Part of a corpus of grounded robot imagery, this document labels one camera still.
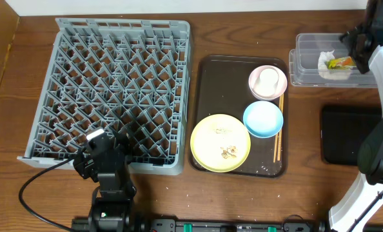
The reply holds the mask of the clear plastic waste bin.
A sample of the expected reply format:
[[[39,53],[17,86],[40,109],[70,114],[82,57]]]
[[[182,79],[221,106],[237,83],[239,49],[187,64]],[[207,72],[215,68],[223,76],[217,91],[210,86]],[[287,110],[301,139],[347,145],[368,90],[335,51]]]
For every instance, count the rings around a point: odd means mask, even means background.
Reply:
[[[376,88],[371,72],[361,74],[357,68],[344,81],[324,79],[318,72],[318,59],[321,52],[331,52],[335,59],[348,56],[347,48],[339,41],[340,34],[308,33],[298,34],[296,47],[290,51],[290,81],[297,87],[330,88]]]

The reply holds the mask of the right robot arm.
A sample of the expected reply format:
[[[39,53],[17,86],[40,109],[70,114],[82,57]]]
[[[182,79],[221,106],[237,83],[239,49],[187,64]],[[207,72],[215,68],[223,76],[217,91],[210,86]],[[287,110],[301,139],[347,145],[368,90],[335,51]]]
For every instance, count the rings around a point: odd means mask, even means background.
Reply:
[[[340,202],[328,213],[328,231],[363,231],[383,205],[383,0],[370,0],[366,16],[355,29],[340,36],[360,73],[376,80],[382,120],[360,145],[359,173]]]

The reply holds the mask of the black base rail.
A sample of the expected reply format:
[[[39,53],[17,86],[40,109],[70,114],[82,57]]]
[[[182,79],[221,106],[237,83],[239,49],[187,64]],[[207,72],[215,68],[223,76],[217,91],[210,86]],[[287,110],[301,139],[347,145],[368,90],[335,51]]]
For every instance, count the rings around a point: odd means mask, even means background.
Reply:
[[[220,231],[236,231],[236,232],[272,232],[272,231],[292,231],[292,232],[324,232],[329,231],[326,225],[321,222],[318,227],[313,227],[309,222],[301,221],[285,221],[280,224],[267,223],[227,223],[227,222],[185,222],[176,221],[174,219],[156,219],[149,223],[143,231],[153,232],[220,232]]]

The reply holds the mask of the wooden chopstick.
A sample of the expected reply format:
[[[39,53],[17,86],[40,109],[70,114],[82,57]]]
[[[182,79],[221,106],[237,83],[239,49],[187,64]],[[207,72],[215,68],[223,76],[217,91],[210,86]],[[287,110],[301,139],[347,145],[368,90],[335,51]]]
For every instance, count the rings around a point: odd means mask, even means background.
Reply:
[[[278,108],[279,108],[279,111],[281,112],[281,96],[278,98],[279,99],[279,102],[278,102]],[[278,153],[278,144],[279,144],[279,135],[280,135],[280,131],[281,129],[279,129],[278,131],[278,134],[276,134],[275,136],[275,145],[274,145],[274,155],[273,155],[273,163],[276,163],[277,161],[277,153]]]
[[[280,100],[279,108],[280,108],[281,113],[282,113],[282,115],[283,115],[283,113],[284,113],[284,94],[282,94],[282,95],[280,96],[279,100]],[[283,127],[280,129],[280,131],[279,131],[279,135],[278,135],[278,142],[277,142],[277,158],[276,158],[276,161],[280,161],[280,156],[281,156],[282,129],[283,129]]]

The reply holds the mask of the light blue bowl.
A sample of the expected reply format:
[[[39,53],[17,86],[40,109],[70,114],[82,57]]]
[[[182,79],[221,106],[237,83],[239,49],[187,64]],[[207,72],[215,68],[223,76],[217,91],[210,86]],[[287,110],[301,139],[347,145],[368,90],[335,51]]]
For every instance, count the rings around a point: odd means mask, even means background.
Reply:
[[[251,135],[266,139],[282,129],[284,117],[278,106],[268,101],[251,103],[243,113],[243,123]]]

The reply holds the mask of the yellow green snack wrapper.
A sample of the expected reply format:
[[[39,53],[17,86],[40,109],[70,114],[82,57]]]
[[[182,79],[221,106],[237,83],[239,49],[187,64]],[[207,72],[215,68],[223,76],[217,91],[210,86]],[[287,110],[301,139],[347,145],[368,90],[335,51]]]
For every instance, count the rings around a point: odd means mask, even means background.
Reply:
[[[356,67],[351,57],[341,57],[325,62],[329,70],[350,70]]]

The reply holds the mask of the food scraps on plate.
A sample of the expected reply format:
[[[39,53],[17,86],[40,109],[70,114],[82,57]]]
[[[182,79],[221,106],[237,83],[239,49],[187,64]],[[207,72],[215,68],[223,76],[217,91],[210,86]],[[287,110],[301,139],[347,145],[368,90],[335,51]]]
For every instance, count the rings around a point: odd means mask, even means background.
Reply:
[[[221,156],[224,159],[234,159],[237,157],[238,149],[236,146],[228,146],[227,148],[221,147],[222,153]]]

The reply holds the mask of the crumpled white tissue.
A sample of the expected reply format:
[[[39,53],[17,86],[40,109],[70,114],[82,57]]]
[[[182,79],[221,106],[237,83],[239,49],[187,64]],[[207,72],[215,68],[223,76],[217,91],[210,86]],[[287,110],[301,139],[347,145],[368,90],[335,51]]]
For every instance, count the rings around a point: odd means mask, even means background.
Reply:
[[[318,59],[318,72],[319,75],[328,80],[334,81],[344,81],[349,78],[352,73],[352,70],[330,70],[326,66],[326,61],[332,60],[335,58],[333,55],[334,50],[331,52],[321,52]]]

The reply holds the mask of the dark brown serving tray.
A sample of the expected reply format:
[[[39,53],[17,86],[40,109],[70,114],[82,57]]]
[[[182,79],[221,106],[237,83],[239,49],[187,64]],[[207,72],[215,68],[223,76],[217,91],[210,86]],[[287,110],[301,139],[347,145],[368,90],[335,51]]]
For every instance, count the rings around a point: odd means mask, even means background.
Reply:
[[[240,121],[244,110],[257,99],[249,89],[250,73],[259,66],[272,65],[287,74],[286,63],[274,57],[239,57],[209,55],[199,63],[197,76],[196,107],[197,124],[213,114],[231,115]],[[288,93],[284,93],[284,124],[280,161],[273,163],[275,136],[260,139],[251,136],[251,150],[246,161],[229,175],[277,178],[287,168],[288,156]]]

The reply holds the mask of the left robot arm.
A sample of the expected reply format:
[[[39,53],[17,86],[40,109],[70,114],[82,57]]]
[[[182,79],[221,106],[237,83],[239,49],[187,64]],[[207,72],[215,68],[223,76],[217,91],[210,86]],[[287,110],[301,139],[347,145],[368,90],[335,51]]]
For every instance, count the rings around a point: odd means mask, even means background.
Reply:
[[[93,191],[88,218],[73,219],[73,229],[124,231],[130,228],[130,211],[137,192],[128,168],[132,149],[127,136],[116,132],[113,135],[114,140],[102,128],[90,132],[83,149],[74,158],[76,172],[99,186]]]

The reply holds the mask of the white cup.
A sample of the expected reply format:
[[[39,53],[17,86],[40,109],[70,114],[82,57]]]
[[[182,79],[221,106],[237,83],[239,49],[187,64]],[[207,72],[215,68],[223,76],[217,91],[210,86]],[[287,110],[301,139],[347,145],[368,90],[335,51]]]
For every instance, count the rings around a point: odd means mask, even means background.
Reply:
[[[277,88],[279,81],[279,74],[273,68],[266,68],[260,72],[257,78],[253,90],[263,97],[272,96]]]

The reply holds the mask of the yellow plate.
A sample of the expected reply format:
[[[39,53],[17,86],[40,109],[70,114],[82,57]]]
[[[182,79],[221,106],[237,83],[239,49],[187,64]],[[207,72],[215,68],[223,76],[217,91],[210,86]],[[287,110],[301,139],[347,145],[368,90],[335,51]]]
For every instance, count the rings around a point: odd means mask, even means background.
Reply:
[[[224,159],[221,147],[236,146],[237,157]],[[206,170],[226,173],[241,166],[250,153],[251,139],[245,125],[226,114],[209,115],[194,127],[190,138],[193,158]]]

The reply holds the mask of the pink bowl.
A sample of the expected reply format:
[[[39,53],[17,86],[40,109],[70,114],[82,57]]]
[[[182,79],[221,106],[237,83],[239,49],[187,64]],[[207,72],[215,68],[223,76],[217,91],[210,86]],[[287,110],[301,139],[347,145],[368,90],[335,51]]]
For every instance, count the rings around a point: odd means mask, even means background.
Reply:
[[[257,78],[259,77],[260,72],[263,71],[266,68],[273,68],[279,74],[279,81],[278,81],[278,84],[277,84],[276,91],[270,97],[263,97],[261,95],[258,95],[253,90],[254,84],[255,84]],[[249,84],[250,91],[251,91],[251,93],[253,94],[254,97],[256,97],[257,99],[260,99],[260,100],[272,101],[272,100],[280,97],[286,91],[286,88],[287,88],[287,85],[288,85],[288,81],[287,81],[286,75],[284,74],[284,72],[280,68],[277,68],[276,66],[271,66],[271,65],[263,65],[263,66],[257,67],[256,69],[254,69],[250,73],[250,76],[249,76],[249,79],[248,79],[248,84]]]

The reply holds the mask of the grey plastic dishwasher rack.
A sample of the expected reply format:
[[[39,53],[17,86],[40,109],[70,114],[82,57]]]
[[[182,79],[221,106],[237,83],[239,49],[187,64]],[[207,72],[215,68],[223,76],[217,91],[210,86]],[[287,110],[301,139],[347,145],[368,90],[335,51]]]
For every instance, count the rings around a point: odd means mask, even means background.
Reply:
[[[130,140],[133,173],[184,169],[192,33],[186,21],[58,18],[26,151],[65,164],[98,128]]]

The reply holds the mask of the black waste bin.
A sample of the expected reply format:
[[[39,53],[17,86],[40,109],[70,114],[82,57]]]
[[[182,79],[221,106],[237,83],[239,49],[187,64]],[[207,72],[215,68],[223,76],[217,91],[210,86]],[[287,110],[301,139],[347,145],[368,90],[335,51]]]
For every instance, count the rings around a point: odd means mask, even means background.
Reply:
[[[360,145],[381,118],[380,108],[325,105],[320,113],[322,160],[328,164],[356,166]]]

